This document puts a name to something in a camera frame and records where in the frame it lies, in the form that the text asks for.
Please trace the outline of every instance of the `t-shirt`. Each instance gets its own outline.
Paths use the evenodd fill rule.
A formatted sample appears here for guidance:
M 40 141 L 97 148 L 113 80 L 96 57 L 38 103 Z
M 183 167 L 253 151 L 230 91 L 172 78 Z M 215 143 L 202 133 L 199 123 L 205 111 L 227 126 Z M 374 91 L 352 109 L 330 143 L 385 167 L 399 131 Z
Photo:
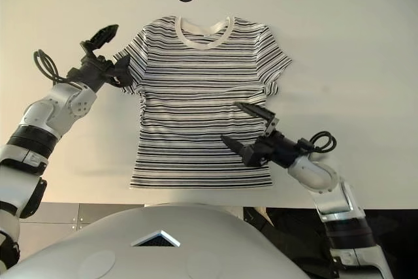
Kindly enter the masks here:
M 146 25 L 121 52 L 131 55 L 140 132 L 131 187 L 257 188 L 270 186 L 267 165 L 246 167 L 224 145 L 245 145 L 265 122 L 234 105 L 264 106 L 291 63 L 266 25 L 227 18 L 211 27 L 168 16 Z

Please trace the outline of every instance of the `black band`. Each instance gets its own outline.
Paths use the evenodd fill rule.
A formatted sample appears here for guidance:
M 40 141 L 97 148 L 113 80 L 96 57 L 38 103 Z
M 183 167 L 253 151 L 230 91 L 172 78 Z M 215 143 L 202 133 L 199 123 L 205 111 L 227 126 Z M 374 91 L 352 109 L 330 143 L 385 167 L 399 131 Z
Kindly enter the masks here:
M 46 181 L 39 178 L 37 187 L 32 193 L 31 198 L 28 200 L 25 208 L 20 213 L 21 218 L 27 218 L 32 216 L 37 210 L 40 205 L 40 201 L 42 200 L 44 196 L 44 192 L 46 189 Z
M 6 237 L 6 239 L 0 243 L 0 261 L 2 261 L 6 265 L 6 268 L 9 269 L 12 266 L 15 266 L 19 261 L 19 244 L 14 242 L 8 234 L 2 231 L 0 231 L 0 234 Z
M 51 133 L 33 125 L 19 125 L 7 144 L 20 146 L 49 158 L 58 139 Z
M 5 212 L 11 213 L 13 216 L 15 216 L 16 212 L 18 211 L 18 208 L 16 206 L 3 201 L 0 201 L 0 209 L 4 210 Z
M 332 248 L 369 248 L 376 245 L 372 230 L 364 218 L 337 220 L 324 224 Z

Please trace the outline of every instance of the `black cable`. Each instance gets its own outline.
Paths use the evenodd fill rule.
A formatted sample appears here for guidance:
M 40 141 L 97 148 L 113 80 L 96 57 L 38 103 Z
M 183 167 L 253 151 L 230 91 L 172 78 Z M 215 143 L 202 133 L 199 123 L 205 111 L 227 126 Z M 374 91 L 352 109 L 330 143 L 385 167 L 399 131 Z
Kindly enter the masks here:
M 57 83 L 66 83 L 68 80 L 59 76 L 57 66 L 55 65 L 54 61 L 50 56 L 45 54 L 41 49 L 37 50 L 33 53 L 33 60 L 35 61 L 35 65 L 37 65 L 39 71 L 49 78 L 52 81 L 52 84 L 55 85 Z
M 326 137 L 328 139 L 327 143 L 324 144 L 324 145 L 322 145 L 322 146 L 315 146 L 314 149 L 312 150 L 312 152 L 324 154 L 324 153 L 329 153 L 329 152 L 331 152 L 331 151 L 333 151 L 335 149 L 335 147 L 337 146 L 337 140 L 328 131 L 321 131 L 321 132 L 316 133 L 310 139 L 310 142 L 313 145 L 315 145 L 315 143 L 319 139 L 322 139 L 324 137 Z

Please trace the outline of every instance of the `shirt sleeve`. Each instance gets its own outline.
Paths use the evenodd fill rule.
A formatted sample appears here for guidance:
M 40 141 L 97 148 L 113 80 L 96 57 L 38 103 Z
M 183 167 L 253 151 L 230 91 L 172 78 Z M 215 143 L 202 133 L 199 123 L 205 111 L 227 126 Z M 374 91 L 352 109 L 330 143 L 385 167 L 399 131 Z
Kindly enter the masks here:
M 279 92 L 276 80 L 290 65 L 292 59 L 282 52 L 268 26 L 264 26 L 259 35 L 256 54 L 259 80 L 263 83 L 267 96 L 275 95 Z
M 138 88 L 145 77 L 148 62 L 148 47 L 146 43 L 146 32 L 144 29 L 141 30 L 124 49 L 115 54 L 113 57 L 117 61 L 126 55 L 131 56 L 128 70 L 133 78 L 133 83 L 130 86 L 121 88 L 121 90 L 124 93 L 132 95 L 138 94 Z

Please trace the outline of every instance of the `vent grille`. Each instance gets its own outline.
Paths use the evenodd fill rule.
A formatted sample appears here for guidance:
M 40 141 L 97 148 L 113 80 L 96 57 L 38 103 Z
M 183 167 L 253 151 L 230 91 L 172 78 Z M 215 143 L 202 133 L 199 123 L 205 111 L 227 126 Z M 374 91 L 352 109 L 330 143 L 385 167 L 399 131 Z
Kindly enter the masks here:
M 137 246 L 174 246 L 169 241 L 167 241 L 162 235 L 152 238 L 142 244 Z
M 172 246 L 178 248 L 180 242 L 167 232 L 160 230 L 132 242 L 131 246 Z

